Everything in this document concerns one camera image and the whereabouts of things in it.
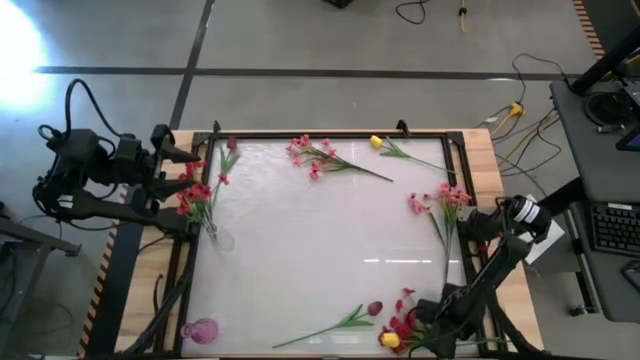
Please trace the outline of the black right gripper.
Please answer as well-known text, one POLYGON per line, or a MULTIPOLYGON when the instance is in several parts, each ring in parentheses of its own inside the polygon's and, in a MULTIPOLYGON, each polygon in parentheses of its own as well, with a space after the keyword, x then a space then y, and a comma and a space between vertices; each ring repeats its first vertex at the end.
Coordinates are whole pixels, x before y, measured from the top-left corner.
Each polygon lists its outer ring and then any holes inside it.
POLYGON ((428 333, 424 346, 438 358, 449 358, 451 346, 467 340, 481 325, 481 295, 451 293, 440 304, 420 299, 414 307, 415 318, 421 323, 433 323, 438 333, 428 333))

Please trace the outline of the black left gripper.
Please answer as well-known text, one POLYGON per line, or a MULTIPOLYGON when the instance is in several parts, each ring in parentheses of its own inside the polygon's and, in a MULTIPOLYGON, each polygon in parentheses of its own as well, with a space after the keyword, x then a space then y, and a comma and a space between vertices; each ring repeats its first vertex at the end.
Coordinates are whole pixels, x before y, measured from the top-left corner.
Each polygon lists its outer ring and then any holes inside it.
MULTIPOLYGON (((200 160, 199 156, 175 146, 174 134, 165 124, 154 127, 151 143, 155 148, 155 154, 163 160, 173 163, 192 163, 200 160)), ((193 179, 155 179, 155 171, 155 155, 145 150, 141 141, 133 134, 122 135, 117 145, 117 182, 137 186, 141 201, 150 201, 151 197, 165 201, 196 184, 193 179)))

